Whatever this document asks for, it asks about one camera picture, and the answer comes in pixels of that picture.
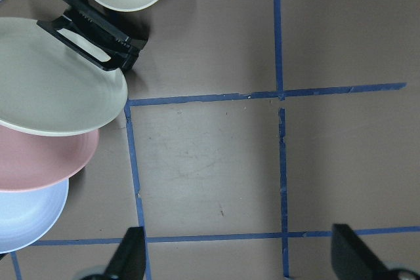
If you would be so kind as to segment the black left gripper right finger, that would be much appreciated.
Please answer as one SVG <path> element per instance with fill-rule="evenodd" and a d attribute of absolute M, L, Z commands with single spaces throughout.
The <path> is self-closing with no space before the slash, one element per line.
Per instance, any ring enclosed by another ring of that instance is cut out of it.
<path fill-rule="evenodd" d="M 390 268 L 347 224 L 332 225 L 331 267 L 340 280 L 418 279 L 407 268 Z"/>

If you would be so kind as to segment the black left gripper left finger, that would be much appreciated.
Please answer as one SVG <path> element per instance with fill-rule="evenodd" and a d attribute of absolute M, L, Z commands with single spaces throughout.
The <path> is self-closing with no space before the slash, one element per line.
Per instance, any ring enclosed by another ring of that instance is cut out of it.
<path fill-rule="evenodd" d="M 143 227 L 129 228 L 108 265 L 101 273 L 90 273 L 75 279 L 141 280 L 146 273 L 146 241 Z"/>

